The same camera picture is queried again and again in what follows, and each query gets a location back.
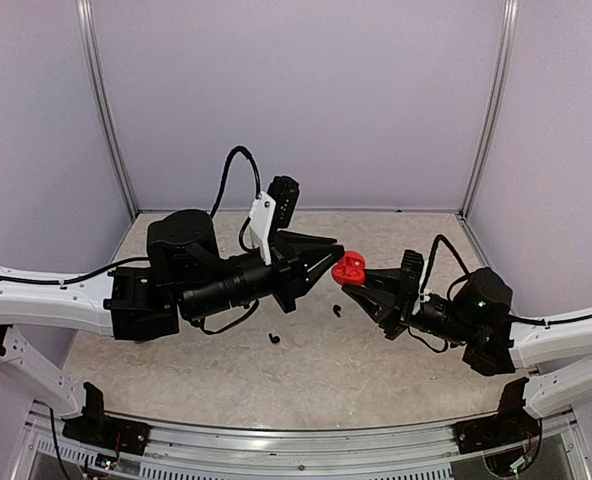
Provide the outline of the red earbud charging case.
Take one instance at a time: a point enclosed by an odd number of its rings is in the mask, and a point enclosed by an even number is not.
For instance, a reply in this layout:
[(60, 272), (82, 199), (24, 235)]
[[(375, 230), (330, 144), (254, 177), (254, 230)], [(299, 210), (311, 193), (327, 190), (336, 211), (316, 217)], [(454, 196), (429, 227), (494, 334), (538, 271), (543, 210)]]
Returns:
[(358, 252), (347, 251), (331, 269), (331, 275), (340, 286), (362, 286), (366, 280), (366, 260)]

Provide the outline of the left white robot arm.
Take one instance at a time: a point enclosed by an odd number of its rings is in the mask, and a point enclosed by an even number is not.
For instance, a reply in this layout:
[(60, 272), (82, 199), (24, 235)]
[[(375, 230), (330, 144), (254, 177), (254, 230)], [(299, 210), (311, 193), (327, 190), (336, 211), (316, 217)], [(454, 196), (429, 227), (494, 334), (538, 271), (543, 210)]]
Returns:
[(65, 276), (0, 266), (0, 371), (23, 382), (54, 414), (97, 445), (116, 434), (102, 392), (76, 382), (32, 348), (21, 325), (47, 325), (121, 341), (177, 334), (182, 322), (203, 329), (209, 316), (241, 308), (252, 316), (264, 297), (292, 312), (344, 253), (332, 238), (291, 232), (269, 221), (254, 250), (221, 257), (210, 215), (181, 210), (152, 223), (147, 253)]

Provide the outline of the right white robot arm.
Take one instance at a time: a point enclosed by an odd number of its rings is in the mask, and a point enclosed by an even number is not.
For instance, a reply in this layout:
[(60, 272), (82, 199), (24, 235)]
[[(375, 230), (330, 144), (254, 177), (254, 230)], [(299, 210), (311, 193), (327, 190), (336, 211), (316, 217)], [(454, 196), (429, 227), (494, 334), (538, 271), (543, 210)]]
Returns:
[(507, 444), (522, 432), (526, 414), (544, 418), (592, 396), (592, 308), (540, 319), (514, 316), (511, 289), (489, 268), (459, 278), (462, 287), (453, 299), (423, 292), (420, 273), (407, 268), (336, 267), (332, 276), (386, 338), (416, 329), (462, 346), (464, 362), (484, 376), (568, 360), (506, 386), (503, 409), (487, 423), (496, 443)]

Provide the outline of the front aluminium rail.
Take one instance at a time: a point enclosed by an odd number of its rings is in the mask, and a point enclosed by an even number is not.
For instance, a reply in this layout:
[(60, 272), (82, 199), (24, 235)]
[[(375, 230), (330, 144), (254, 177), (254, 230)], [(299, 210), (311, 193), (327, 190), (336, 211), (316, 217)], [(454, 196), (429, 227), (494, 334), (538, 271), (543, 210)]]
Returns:
[(45, 405), (32, 405), (11, 479), (489, 479), (492, 451), (462, 454), (450, 421), (366, 429), (253, 430), (148, 420), (142, 455), (53, 437)]

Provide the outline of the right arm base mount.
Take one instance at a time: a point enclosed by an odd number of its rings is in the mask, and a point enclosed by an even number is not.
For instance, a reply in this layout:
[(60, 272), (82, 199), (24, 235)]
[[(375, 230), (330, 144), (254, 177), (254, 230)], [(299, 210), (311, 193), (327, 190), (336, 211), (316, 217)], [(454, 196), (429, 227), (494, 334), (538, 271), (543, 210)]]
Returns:
[(542, 421), (526, 410), (523, 394), (527, 383), (527, 377), (509, 382), (503, 388), (495, 412), (452, 426), (460, 454), (494, 449), (539, 435)]

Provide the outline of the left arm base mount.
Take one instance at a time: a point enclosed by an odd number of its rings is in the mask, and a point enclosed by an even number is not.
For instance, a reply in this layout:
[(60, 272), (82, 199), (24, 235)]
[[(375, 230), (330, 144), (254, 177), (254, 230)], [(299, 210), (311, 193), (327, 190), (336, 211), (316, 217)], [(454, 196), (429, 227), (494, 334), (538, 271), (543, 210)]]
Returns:
[(64, 420), (66, 438), (114, 451), (142, 456), (149, 440), (151, 426), (147, 423), (108, 415), (104, 396), (91, 382), (82, 384), (84, 404), (81, 412)]

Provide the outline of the right aluminium frame post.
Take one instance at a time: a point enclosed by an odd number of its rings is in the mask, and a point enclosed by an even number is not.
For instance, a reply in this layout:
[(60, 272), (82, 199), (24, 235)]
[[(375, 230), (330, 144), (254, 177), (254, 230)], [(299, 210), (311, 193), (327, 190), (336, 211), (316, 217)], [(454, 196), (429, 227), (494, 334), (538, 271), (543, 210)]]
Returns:
[(518, 0), (506, 0), (503, 4), (502, 23), (497, 53), (493, 64), (490, 92), (485, 108), (481, 132), (475, 150), (472, 169), (459, 210), (459, 216), (463, 223), (467, 223), (471, 217), (474, 203), (482, 184), (484, 170), (493, 143), (497, 121), (501, 112), (507, 76), (511, 65), (519, 5), (520, 2)]

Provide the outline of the aluminium frame post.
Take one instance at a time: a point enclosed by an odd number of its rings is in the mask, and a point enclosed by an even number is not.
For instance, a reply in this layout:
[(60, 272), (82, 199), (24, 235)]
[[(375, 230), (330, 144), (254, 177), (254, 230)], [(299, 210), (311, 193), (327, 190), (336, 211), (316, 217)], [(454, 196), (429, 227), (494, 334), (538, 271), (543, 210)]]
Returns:
[(501, 112), (507, 76), (511, 65), (519, 5), (520, 2), (518, 0), (506, 0), (503, 4), (502, 23), (497, 53), (493, 64), (490, 92), (485, 108), (481, 132), (475, 150), (472, 169), (459, 210), (459, 216), (463, 223), (467, 223), (471, 217), (474, 203), (482, 184), (484, 170), (493, 143), (497, 121)]
[(134, 222), (140, 210), (129, 178), (127, 166), (123, 159), (104, 81), (100, 49), (95, 29), (93, 3), (90, 0), (77, 0), (76, 11), (92, 96), (108, 151), (110, 165), (116, 178), (125, 211), (130, 221)]

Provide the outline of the left aluminium frame post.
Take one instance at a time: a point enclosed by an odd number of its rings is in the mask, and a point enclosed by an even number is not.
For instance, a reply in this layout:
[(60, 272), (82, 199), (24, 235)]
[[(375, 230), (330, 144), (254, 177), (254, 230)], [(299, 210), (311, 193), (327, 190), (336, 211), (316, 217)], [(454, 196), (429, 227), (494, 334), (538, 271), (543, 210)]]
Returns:
[(127, 166), (123, 159), (104, 81), (100, 49), (95, 29), (93, 3), (90, 0), (77, 0), (76, 11), (92, 96), (108, 151), (110, 165), (116, 178), (125, 211), (130, 221), (134, 222), (140, 210), (129, 178)]

